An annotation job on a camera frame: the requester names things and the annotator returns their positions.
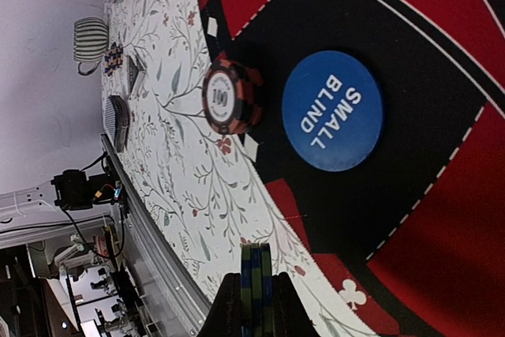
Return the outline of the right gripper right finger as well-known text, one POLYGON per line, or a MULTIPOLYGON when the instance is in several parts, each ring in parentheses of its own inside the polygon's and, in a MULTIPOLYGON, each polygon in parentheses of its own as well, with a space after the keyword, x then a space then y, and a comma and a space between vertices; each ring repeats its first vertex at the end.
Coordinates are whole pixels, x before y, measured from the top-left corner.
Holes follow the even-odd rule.
POLYGON ((274 336, 320 336, 285 272, 274 276, 274 336))

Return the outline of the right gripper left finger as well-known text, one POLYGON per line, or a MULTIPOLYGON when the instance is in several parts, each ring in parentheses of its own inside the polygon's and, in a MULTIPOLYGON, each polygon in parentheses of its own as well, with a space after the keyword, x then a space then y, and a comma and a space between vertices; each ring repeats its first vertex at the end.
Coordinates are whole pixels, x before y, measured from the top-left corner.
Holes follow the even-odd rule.
POLYGON ((197 337, 238 336, 241 336, 241 280, 238 273, 228 273, 197 337))

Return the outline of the green chips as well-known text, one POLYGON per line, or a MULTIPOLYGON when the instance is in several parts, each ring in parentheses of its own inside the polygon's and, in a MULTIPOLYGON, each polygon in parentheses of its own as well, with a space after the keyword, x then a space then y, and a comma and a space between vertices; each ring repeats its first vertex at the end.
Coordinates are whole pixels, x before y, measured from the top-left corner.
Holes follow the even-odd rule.
POLYGON ((241 247, 241 335, 274 335, 271 250, 268 243, 241 247))

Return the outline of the blue small blind button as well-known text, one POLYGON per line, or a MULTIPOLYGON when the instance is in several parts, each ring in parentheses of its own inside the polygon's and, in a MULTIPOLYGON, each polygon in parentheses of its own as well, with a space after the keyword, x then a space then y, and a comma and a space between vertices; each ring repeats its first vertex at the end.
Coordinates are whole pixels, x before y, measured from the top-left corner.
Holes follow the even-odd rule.
POLYGON ((376 146, 383 120, 377 80, 349 54, 311 54, 286 81, 282 123, 287 139, 316 169, 341 172, 359 165, 376 146))

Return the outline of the red chips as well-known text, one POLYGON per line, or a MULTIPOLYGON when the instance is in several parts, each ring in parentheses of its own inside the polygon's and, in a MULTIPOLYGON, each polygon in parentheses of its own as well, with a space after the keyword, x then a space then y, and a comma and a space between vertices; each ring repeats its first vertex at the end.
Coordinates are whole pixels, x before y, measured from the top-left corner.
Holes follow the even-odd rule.
POLYGON ((246 133, 260 123, 264 110, 264 81, 257 69, 218 58, 202 86, 204 117, 221 135, 246 133))

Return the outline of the blue card deck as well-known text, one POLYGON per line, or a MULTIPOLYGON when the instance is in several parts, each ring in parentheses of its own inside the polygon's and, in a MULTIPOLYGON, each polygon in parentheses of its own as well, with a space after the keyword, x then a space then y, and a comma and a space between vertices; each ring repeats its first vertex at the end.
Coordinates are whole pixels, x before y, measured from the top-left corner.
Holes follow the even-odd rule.
POLYGON ((121 96, 110 95, 107 98, 103 122, 114 149, 116 152, 123 152, 129 131, 129 108, 121 96))

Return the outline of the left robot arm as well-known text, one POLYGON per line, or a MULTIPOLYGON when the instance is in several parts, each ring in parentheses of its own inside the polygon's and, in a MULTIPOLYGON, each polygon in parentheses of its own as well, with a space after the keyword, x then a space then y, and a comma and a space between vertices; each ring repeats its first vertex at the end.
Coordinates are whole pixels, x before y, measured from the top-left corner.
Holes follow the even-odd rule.
POLYGON ((56 191, 47 181, 40 185, 1 194, 1 225, 55 212, 56 191))

